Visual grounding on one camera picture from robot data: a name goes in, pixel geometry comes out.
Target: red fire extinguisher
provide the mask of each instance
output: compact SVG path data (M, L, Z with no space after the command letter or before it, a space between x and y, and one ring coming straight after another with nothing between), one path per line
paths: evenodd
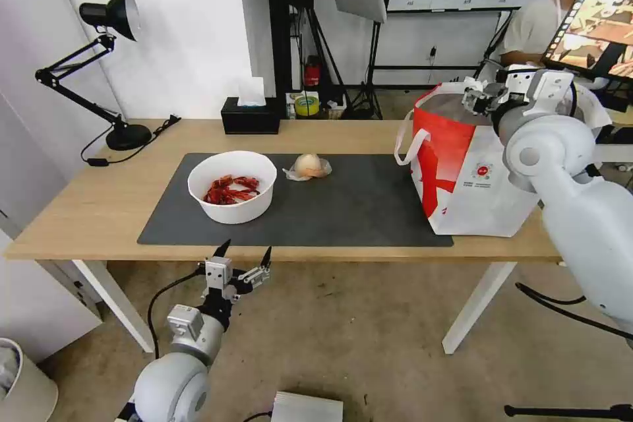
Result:
M321 64L317 56L308 56L308 61L303 69L303 84L306 86L318 86L321 78Z

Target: monitor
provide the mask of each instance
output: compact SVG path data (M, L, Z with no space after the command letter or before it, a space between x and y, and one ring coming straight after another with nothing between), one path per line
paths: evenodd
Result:
M633 0L576 0L543 62L590 78L633 82Z

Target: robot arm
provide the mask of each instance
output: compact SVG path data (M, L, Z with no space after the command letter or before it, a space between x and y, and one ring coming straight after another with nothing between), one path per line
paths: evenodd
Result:
M517 85L508 71L502 93L479 110L492 116L505 145L510 180L543 201L545 229L587 299L633 333L633 196L584 173L595 148L591 129L556 114L573 76L542 70L524 78L529 84Z
M229 327L233 305L270 277L270 247L261 264L248 272L233 269L231 259L224 257L227 248L223 246L214 257L199 264L206 278L204 303L197 308L176 305L171 310L167 316L173 332L171 351L145 366L120 420L198 419L208 391L208 372Z

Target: red chili pepper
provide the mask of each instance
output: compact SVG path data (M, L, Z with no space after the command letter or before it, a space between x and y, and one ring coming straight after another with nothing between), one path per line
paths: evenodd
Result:
M256 178L237 177L233 182L236 185L242 185L251 190L255 190L259 186L259 180Z
M246 189L229 188L233 183ZM211 188L202 200L210 204L237 204L239 201L248 201L259 195L258 186L259 180L256 178L237 177L234 179L231 175L226 175L211 184Z

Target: trash can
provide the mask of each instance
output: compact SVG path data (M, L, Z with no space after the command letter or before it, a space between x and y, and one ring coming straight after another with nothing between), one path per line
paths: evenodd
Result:
M46 422L57 404L57 385L15 341L0 338L0 346L15 349L19 356L18 374L7 397L0 402L0 421Z

